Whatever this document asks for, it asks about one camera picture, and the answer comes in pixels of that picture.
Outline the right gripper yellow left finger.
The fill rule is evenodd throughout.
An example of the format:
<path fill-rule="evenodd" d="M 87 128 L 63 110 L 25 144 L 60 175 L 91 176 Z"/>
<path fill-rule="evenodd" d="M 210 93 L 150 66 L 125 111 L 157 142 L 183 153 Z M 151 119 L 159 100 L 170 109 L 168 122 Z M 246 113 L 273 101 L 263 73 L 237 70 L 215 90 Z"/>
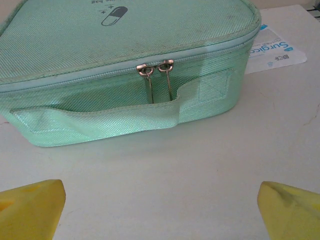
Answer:
<path fill-rule="evenodd" d="M 66 192 L 48 179 L 0 192 L 0 240 L 53 240 Z"/>

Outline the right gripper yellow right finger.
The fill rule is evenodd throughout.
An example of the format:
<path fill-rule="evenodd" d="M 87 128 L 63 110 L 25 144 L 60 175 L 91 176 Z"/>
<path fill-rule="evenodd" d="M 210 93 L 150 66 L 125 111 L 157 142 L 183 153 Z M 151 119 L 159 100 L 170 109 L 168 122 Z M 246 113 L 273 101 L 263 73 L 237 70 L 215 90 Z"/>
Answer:
<path fill-rule="evenodd" d="M 270 240 L 320 240 L 320 194 L 264 181 L 257 204 Z"/>

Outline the white surgical mask packet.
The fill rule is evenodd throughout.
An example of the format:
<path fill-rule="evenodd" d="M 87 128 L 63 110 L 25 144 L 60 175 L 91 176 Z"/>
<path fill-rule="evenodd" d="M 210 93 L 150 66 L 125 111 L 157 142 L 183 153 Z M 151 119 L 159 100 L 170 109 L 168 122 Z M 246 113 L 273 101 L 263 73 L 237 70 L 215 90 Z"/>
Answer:
<path fill-rule="evenodd" d="M 263 24 L 250 50 L 246 74 L 302 64 L 307 61 L 304 52 Z"/>

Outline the mint green medicine bag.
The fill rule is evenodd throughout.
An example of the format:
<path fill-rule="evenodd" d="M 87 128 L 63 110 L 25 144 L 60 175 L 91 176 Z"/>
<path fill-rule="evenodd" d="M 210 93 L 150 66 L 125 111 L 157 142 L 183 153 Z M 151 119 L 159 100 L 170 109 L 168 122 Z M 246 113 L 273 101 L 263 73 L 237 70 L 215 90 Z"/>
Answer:
<path fill-rule="evenodd" d="M 56 147 L 222 114 L 261 22 L 249 0 L 20 0 L 0 24 L 0 115 Z"/>

